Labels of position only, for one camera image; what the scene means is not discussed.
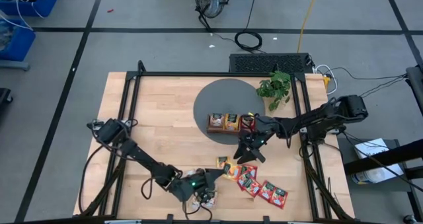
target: black floor line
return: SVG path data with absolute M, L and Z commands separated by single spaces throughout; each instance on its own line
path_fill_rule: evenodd
M 98 6 L 100 5 L 100 2 L 101 0 L 95 0 L 94 2 L 94 6 L 91 10 L 90 17 L 88 19 L 84 33 L 82 35 L 82 39 L 79 43 L 77 52 L 75 54 L 75 58 L 73 59 L 72 66 L 69 69 L 69 74 L 67 75 L 67 79 L 63 87 L 63 90 L 61 92 L 58 105 L 56 107 L 56 110 L 54 111 L 52 122 L 48 128 L 48 132 L 44 140 L 44 143 L 42 145 L 41 152 L 35 164 L 34 171 L 32 172 L 31 179 L 28 183 L 28 186 L 26 187 L 26 191 L 22 199 L 22 202 L 20 203 L 19 210 L 15 218 L 15 222 L 23 222 L 25 220 L 26 213 L 28 212 L 29 206 L 31 204 L 31 199 L 35 193 L 38 180 L 40 179 L 40 175 L 41 175 L 44 163 L 46 162 L 46 159 L 47 159 L 48 151 L 50 150 L 50 147 L 52 145 L 54 134 L 58 127 L 60 117 L 63 112 L 63 108 L 65 107 L 67 96 L 69 95 L 73 78 L 75 77 L 79 62 L 81 61 L 81 57 L 85 49 L 85 44 L 87 43 L 88 35 L 90 33 L 91 27 L 93 26 L 94 19 L 97 14 Z
M 85 28 L 34 28 L 36 32 L 84 32 Z M 216 33 L 237 33 L 243 28 L 214 28 Z M 299 34 L 301 29 L 250 28 L 261 34 Z M 204 28 L 91 28 L 90 32 L 105 33 L 208 33 Z M 423 35 L 423 30 L 343 30 L 305 29 L 304 34 L 320 35 Z
M 398 20 L 398 23 L 401 27 L 401 30 L 403 32 L 405 32 L 405 38 L 407 40 L 408 46 L 410 46 L 410 50 L 417 62 L 417 64 L 419 64 L 420 66 L 423 66 L 423 59 L 422 56 L 420 55 L 420 52 L 416 46 L 416 43 L 414 43 L 414 40 L 412 39 L 412 34 L 410 33 L 410 31 L 408 30 L 407 25 L 405 24 L 404 18 L 401 15 L 401 12 L 399 11 L 399 8 L 397 6 L 397 3 L 395 2 L 395 0 L 388 0 L 389 3 L 391 4 L 392 10 L 394 11 L 394 14 Z

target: chair wheel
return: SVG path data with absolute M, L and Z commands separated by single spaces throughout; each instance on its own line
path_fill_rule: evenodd
M 6 103 L 12 103 L 13 102 L 13 97 L 11 95 L 9 95 L 6 99 Z
M 417 220 L 416 220 L 416 218 L 414 218 L 414 215 L 406 215 L 403 218 L 403 221 L 404 221 L 405 224 L 415 224 L 415 223 L 417 223 Z

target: wooden table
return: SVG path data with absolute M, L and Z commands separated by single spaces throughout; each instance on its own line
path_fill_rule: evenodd
M 125 73 L 109 73 L 98 119 L 117 117 L 125 76 Z M 218 79 L 224 77 L 142 77 L 135 111 L 135 118 L 139 124 L 132 130 L 132 139 L 157 161 L 174 165 L 183 171 L 199 167 L 214 168 L 216 157 L 233 156 L 237 146 L 222 145 L 208 139 L 197 128 L 192 111 L 196 96 L 201 89 Z M 259 82 L 266 78 L 238 79 L 257 88 Z M 311 108 L 314 109 L 327 101 L 323 78 L 321 75 L 310 74 L 306 75 L 306 80 Z M 298 83 L 297 87 L 301 111 L 304 112 L 301 85 Z M 131 95 L 128 98 L 125 117 L 128 117 L 130 98 Z M 267 110 L 266 115 L 295 117 L 293 99 L 287 104 L 281 104 L 276 111 Z M 334 135 L 328 135 L 326 142 L 338 146 Z M 291 149 L 286 147 L 283 139 L 274 136 L 260 149 L 266 157 L 266 162 L 251 162 L 258 166 L 257 180 L 260 183 L 269 180 L 289 192 L 283 210 L 270 205 L 258 196 L 250 197 L 239 189 L 236 182 L 221 177 L 216 182 L 219 194 L 217 205 L 212 210 L 213 219 L 260 221 L 264 215 L 268 215 L 271 221 L 312 221 L 304 164 L 298 155 L 299 146 L 298 135 L 292 137 Z M 89 153 L 91 154 L 97 147 L 98 144 L 93 140 Z M 354 211 L 340 153 L 333 147 L 324 145 L 319 149 L 325 179 L 327 181 L 330 177 L 332 193 L 336 194 L 346 213 L 353 217 Z M 92 159 L 87 169 L 83 190 L 84 208 L 97 195 L 104 183 L 109 156 L 110 153 L 103 149 Z M 172 194 L 164 192 L 156 183 L 153 185 L 152 198 L 145 200 L 142 197 L 140 187 L 150 177 L 148 170 L 138 163 L 128 161 L 125 172 L 118 218 L 166 219 L 167 214 L 171 213 L 175 219 L 185 219 L 181 203 Z M 110 213 L 113 195 L 114 188 L 109 193 L 106 213 Z M 323 206 L 318 192 L 316 197 L 319 216 L 323 217 Z M 191 215 L 190 219 L 208 217 L 209 214 L 201 209 Z

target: gray floor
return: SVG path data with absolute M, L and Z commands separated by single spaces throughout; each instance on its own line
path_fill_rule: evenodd
M 309 1 L 256 0 L 250 27 L 299 29 Z M 422 30 L 421 0 L 395 1 L 408 28 Z M 58 0 L 48 18 L 28 22 L 35 27 L 85 27 L 94 2 Z M 231 0 L 222 14 L 211 20 L 211 26 L 243 28 L 251 3 Z M 102 0 L 93 26 L 202 27 L 194 0 Z M 316 0 L 306 28 L 401 29 L 388 0 Z M 37 32 L 25 59 L 31 70 L 0 70 L 0 87 L 11 88 L 15 97 L 0 126 L 0 223 L 15 219 L 81 36 L 76 32 Z M 262 36 L 265 52 L 296 51 L 298 34 Z M 413 38 L 423 50 L 423 36 Z M 403 35 L 306 34 L 302 52 L 309 52 L 316 64 L 345 67 L 358 77 L 399 75 L 416 65 Z M 96 117 L 108 72 L 134 70 L 139 59 L 149 71 L 227 71 L 231 53 L 242 51 L 208 33 L 90 33 L 26 220 L 70 217 L 73 213 L 91 139 L 85 124 Z M 341 70 L 335 71 L 335 76 L 339 88 L 334 96 L 362 94 L 383 82 L 356 81 Z M 405 83 L 379 91 L 365 102 L 370 116 L 348 126 L 351 134 L 399 139 L 403 144 L 422 138 L 423 119 Z M 402 193 L 355 192 L 352 200 L 357 217 L 365 221 L 399 223 L 403 215 L 411 213 Z

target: blue bin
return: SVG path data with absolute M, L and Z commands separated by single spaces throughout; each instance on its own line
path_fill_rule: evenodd
M 10 20 L 11 22 L 26 26 L 21 20 Z M 16 27 L 9 45 L 0 51 L 0 59 L 23 61 L 35 39 L 35 33 L 29 29 Z
M 38 17 L 36 11 L 41 16 L 46 17 L 50 14 L 57 0 L 37 0 L 32 7 L 31 2 L 19 1 L 19 11 L 22 16 Z M 7 15 L 19 15 L 15 1 L 0 1 L 0 10 Z

